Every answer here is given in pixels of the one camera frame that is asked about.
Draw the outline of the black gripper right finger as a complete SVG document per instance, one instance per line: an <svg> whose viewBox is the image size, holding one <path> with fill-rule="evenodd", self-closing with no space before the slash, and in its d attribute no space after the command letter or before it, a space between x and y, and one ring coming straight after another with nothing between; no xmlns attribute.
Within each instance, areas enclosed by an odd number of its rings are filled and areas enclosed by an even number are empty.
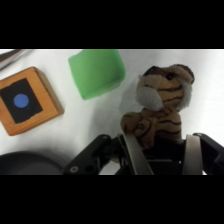
<svg viewBox="0 0 224 224"><path fill-rule="evenodd" d="M224 146L202 133L188 135L182 164L183 175L224 175Z"/></svg>

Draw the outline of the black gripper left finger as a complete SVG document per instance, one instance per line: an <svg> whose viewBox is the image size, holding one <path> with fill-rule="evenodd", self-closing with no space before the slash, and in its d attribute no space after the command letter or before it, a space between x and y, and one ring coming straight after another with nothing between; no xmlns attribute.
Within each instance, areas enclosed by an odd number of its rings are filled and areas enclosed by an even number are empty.
<svg viewBox="0 0 224 224"><path fill-rule="evenodd" d="M153 175L137 139L128 133L115 138L99 135L64 168L63 174L99 175L112 159L119 160L117 175Z"/></svg>

